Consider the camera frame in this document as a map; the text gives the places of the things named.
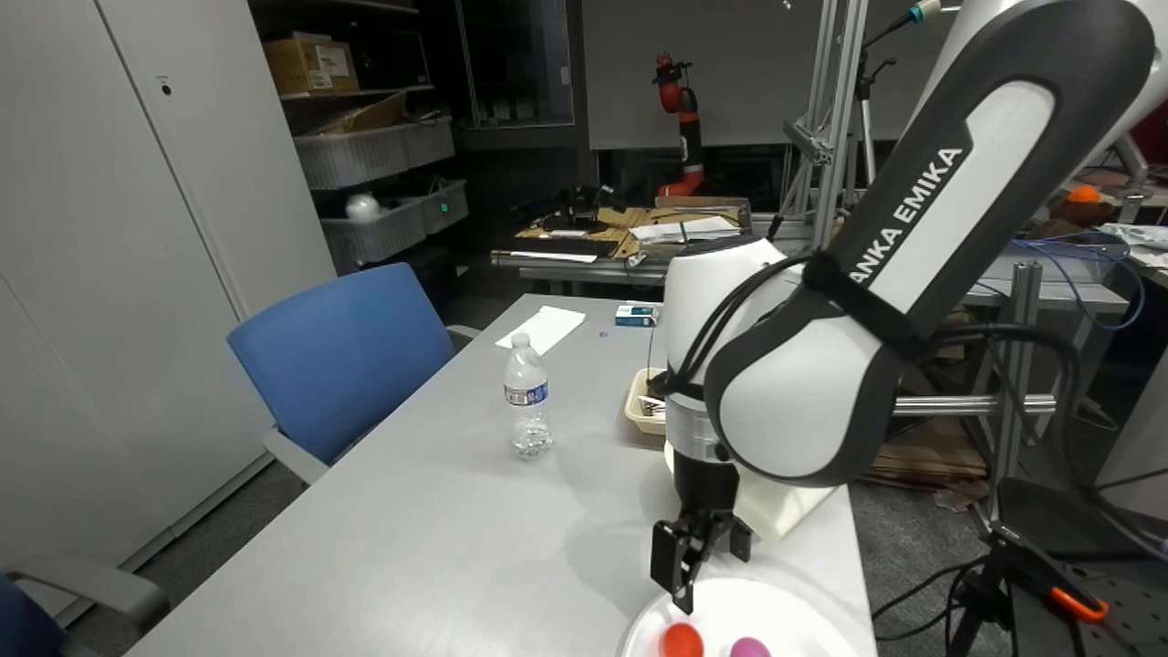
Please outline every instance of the water bottle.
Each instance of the water bottle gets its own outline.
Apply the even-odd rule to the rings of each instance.
[[[537,459],[553,448],[546,410],[546,373],[534,339],[527,332],[512,337],[512,357],[503,367],[503,397],[512,403],[512,448],[517,459]]]

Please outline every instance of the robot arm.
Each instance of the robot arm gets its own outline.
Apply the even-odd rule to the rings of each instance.
[[[954,37],[963,43],[942,52],[924,107],[831,245],[804,274],[759,285],[707,361],[672,383],[681,517],[655,534],[655,579],[681,608],[707,545],[725,529],[730,546],[748,545],[735,470],[797,484],[864,474],[899,378],[942,318],[1048,192],[1168,92],[1158,0],[967,0]],[[672,367],[725,289],[774,261],[772,245],[672,261]]]

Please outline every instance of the white cabinet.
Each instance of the white cabinet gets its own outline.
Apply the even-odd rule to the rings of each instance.
[[[234,0],[6,0],[0,43],[0,564],[129,560],[263,455],[223,337],[329,247]]]

